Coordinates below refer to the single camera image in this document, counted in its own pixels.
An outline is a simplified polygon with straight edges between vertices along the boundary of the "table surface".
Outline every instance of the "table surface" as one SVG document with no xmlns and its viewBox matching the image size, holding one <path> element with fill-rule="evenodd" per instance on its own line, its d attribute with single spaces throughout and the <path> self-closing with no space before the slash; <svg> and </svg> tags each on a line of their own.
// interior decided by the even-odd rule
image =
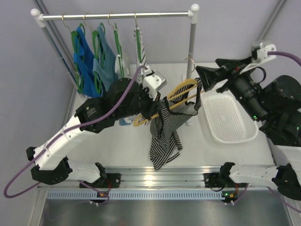
<svg viewBox="0 0 301 226">
<path fill-rule="evenodd" d="M 216 67 L 215 63 L 197 64 Z M 167 79 L 167 85 L 160 91 L 162 96 L 171 92 L 182 82 L 187 64 L 154 64 L 154 71 L 159 71 Z M 135 65 L 131 66 L 134 74 Z M 84 99 L 78 94 L 73 107 L 77 109 Z M 259 131 L 258 136 L 241 144 L 219 144 L 210 134 L 204 110 L 192 117 L 192 125 L 182 125 L 178 134 L 183 145 L 180 156 L 164 167 L 218 166 L 226 161 L 246 165 L 273 165 L 273 159 L 265 135 Z M 149 159 L 151 134 L 148 126 L 120 126 L 118 121 L 111 128 L 79 144 L 68 158 L 85 163 L 99 162 L 105 167 L 152 167 Z"/>
</svg>

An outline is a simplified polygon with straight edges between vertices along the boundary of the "striped fabric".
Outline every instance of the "striped fabric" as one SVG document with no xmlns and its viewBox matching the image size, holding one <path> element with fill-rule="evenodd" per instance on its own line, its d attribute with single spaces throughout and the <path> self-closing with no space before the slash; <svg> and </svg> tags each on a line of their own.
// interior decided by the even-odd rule
<svg viewBox="0 0 301 226">
<path fill-rule="evenodd" d="M 138 34 L 139 34 L 139 42 L 140 42 L 140 54 L 141 54 L 141 61 L 140 61 L 140 59 L 139 59 L 139 53 L 138 53 L 138 51 L 139 51 L 139 48 L 138 48 L 138 43 L 137 43 L 137 37 L 136 37 L 136 30 L 134 30 L 134 39 L 135 39 L 135 46 L 136 46 L 136 62 L 137 62 L 137 68 L 139 67 L 139 66 L 141 66 L 141 65 L 144 65 L 144 66 L 147 66 L 147 64 L 146 64 L 146 59 L 145 59 L 145 52 L 144 52 L 144 45 L 143 45 L 143 39 L 142 39 L 142 32 L 141 32 L 141 30 L 140 30 L 140 28 L 139 27 L 137 27 L 137 31 L 138 31 Z M 145 72 L 144 72 L 144 70 L 142 69 L 140 72 L 139 72 L 139 74 L 137 75 L 137 77 L 136 77 L 136 82 L 138 82 L 139 84 L 141 84 L 142 82 L 143 82 L 143 79 L 146 77 L 146 76 L 148 76 L 148 74 L 145 74 Z M 132 115 L 132 116 L 130 116 L 130 117 L 127 117 L 127 118 L 125 118 L 124 119 L 124 121 L 126 122 L 126 123 L 133 123 L 135 120 L 136 120 L 136 118 L 138 117 L 139 115 Z M 141 121 L 143 121 L 143 120 L 145 120 L 145 118 L 144 117 L 141 117 L 141 119 L 140 119 L 140 121 L 139 122 L 141 122 Z"/>
<path fill-rule="evenodd" d="M 164 108 L 158 112 L 159 117 L 153 119 L 150 124 L 150 133 L 152 135 L 150 146 L 150 160 L 154 169 L 158 170 L 166 163 L 174 160 L 180 155 L 183 149 L 180 142 L 177 129 L 182 126 L 192 116 L 198 114 L 201 107 L 200 92 L 202 82 L 200 78 L 195 79 L 198 82 L 196 103 L 185 102 L 178 107 L 170 110 L 169 108 L 188 97 L 188 93 L 177 97 L 172 102 L 163 98 L 162 104 Z M 175 94 L 178 95 L 183 91 L 191 88 L 193 85 L 187 85 L 179 89 Z"/>
</svg>

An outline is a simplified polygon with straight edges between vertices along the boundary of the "laundry basket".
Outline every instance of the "laundry basket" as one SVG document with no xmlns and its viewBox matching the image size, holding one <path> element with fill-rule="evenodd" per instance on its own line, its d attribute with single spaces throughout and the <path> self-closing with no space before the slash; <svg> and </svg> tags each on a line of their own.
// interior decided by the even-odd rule
<svg viewBox="0 0 301 226">
<path fill-rule="evenodd" d="M 201 94 L 202 106 L 213 139 L 223 144 L 253 140 L 258 134 L 256 122 L 230 91 L 216 92 L 223 84 L 223 81 L 219 82 L 211 91 Z"/>
</svg>

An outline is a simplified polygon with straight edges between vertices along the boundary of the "gray floor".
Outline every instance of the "gray floor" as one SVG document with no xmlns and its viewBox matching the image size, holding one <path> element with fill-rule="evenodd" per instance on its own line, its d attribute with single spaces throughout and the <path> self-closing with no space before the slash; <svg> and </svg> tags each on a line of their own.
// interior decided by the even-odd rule
<svg viewBox="0 0 301 226">
<path fill-rule="evenodd" d="M 247 191 L 235 206 L 214 201 L 110 201 L 96 207 L 47 200 L 40 226 L 289 226 L 286 211 L 268 191 Z M 59 219 L 49 221 L 68 209 Z"/>
</svg>

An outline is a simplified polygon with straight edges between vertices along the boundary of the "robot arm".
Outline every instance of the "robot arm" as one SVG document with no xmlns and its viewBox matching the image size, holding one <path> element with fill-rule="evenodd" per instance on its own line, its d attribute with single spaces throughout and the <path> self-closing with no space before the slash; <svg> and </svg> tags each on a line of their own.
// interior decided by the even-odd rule
<svg viewBox="0 0 301 226">
<path fill-rule="evenodd" d="M 88 126 L 72 130 L 70 128 L 104 116 L 119 101 L 130 81 L 131 79 L 127 78 L 120 79 L 111 84 L 109 91 L 102 97 L 88 99 L 50 140 L 40 147 L 30 147 L 26 150 L 27 158 L 30 161 L 46 150 L 35 161 L 36 166 L 31 169 L 34 180 L 48 185 L 58 184 L 64 180 L 83 180 L 88 184 L 102 185 L 107 179 L 107 175 L 100 163 L 74 162 L 69 160 L 66 155 L 79 143 L 103 129 L 113 126 L 118 119 L 139 113 L 150 119 L 161 109 L 160 94 L 157 90 L 165 83 L 165 78 L 162 75 L 153 74 L 144 78 L 143 85 L 134 82 L 119 107 L 106 119 Z"/>
<path fill-rule="evenodd" d="M 230 90 L 253 120 L 263 122 L 260 130 L 273 144 L 292 147 L 294 151 L 285 153 L 290 164 L 263 168 L 227 162 L 218 175 L 208 178 L 208 187 L 250 183 L 278 189 L 286 197 L 301 200 L 301 112 L 298 111 L 301 108 L 301 86 L 294 78 L 282 75 L 261 88 L 250 74 L 256 67 L 275 58 L 269 52 L 276 51 L 276 47 L 268 40 L 255 43 L 251 50 L 252 56 L 247 59 L 217 59 L 215 62 L 220 68 L 197 66 L 196 70 L 205 91 L 227 79 L 216 91 Z"/>
</svg>

